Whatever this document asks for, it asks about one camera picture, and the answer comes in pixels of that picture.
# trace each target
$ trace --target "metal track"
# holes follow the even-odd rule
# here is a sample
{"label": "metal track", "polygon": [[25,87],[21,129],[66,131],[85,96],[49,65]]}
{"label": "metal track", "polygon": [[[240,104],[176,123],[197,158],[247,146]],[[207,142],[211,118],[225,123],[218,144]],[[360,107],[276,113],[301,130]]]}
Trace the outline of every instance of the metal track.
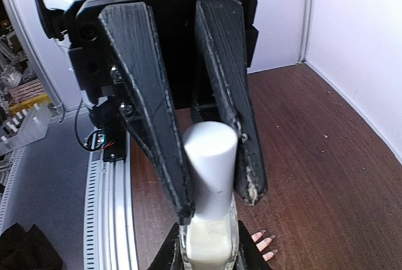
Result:
{"label": "metal track", "polygon": [[85,270],[138,270],[131,199],[130,137],[125,161],[90,154],[84,216]]}
{"label": "metal track", "polygon": [[0,202],[0,234],[3,232],[3,222],[4,222],[4,216],[6,215],[6,211],[8,208],[8,202],[10,198],[10,193],[13,188],[14,184],[14,179],[17,174],[18,168],[19,168],[19,163],[21,162],[21,158],[23,157],[25,151],[25,147],[19,148],[15,151],[13,151],[11,155],[11,160],[13,162],[13,165],[11,167],[11,171],[6,177],[6,189],[4,190],[3,197],[1,198]]}
{"label": "metal track", "polygon": [[[0,170],[0,184],[6,186],[8,181],[8,176],[10,174],[10,170]],[[3,194],[0,193],[0,203],[3,199]]]}

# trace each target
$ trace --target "screw head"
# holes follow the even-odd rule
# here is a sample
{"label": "screw head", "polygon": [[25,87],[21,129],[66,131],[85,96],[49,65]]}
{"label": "screw head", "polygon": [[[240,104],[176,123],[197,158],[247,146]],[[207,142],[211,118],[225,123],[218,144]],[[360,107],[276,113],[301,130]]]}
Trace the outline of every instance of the screw head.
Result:
{"label": "screw head", "polygon": [[111,68],[111,77],[114,83],[120,83],[122,81],[121,74],[115,65]]}
{"label": "screw head", "polygon": [[98,37],[96,26],[91,24],[83,26],[80,30],[80,35],[86,41],[96,40],[96,38]]}
{"label": "screw head", "polygon": [[120,105],[120,112],[124,117],[131,117],[134,114],[134,108],[132,105],[122,103]]}

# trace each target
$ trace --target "nail polish bottle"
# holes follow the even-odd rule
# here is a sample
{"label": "nail polish bottle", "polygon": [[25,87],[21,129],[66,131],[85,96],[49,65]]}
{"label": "nail polish bottle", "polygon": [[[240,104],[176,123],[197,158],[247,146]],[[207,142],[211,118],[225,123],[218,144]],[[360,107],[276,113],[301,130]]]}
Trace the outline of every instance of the nail polish bottle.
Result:
{"label": "nail polish bottle", "polygon": [[233,196],[238,135],[221,122],[201,122],[183,135],[191,164],[195,214],[180,227],[185,270],[232,270],[239,248]]}

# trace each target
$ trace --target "black cable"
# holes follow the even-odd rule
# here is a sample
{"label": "black cable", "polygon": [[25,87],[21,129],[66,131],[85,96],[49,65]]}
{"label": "black cable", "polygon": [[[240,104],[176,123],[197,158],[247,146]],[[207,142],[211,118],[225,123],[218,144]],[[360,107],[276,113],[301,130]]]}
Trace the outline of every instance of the black cable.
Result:
{"label": "black cable", "polygon": [[65,114],[66,114],[66,110],[65,110],[65,107],[63,104],[62,104],[62,108],[63,108],[63,114],[62,114],[62,117],[60,118],[60,120],[58,121],[59,124],[61,124],[64,121]]}
{"label": "black cable", "polygon": [[88,152],[96,152],[96,151],[98,151],[100,148],[96,148],[96,149],[87,148],[87,147],[84,146],[84,144],[81,142],[80,136],[78,135],[78,115],[80,114],[80,110],[81,110],[81,107],[82,107],[82,103],[83,103],[83,101],[82,101],[82,99],[81,99],[80,104],[79,104],[78,109],[77,109],[77,113],[75,114],[75,120],[74,120],[74,132],[75,132],[75,137],[77,138],[78,143],[80,144],[80,146],[81,146],[83,149],[87,150]]}

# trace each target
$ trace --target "gray floor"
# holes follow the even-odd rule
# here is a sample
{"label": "gray floor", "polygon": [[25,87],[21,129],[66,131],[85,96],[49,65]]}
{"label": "gray floor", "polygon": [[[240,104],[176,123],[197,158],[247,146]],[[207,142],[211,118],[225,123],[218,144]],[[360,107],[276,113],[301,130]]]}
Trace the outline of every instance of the gray floor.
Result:
{"label": "gray floor", "polygon": [[[89,153],[78,144],[74,118],[53,123],[44,139],[26,147],[4,227],[36,224],[63,259],[63,270],[82,270],[85,183]],[[93,127],[80,116],[82,139]]]}

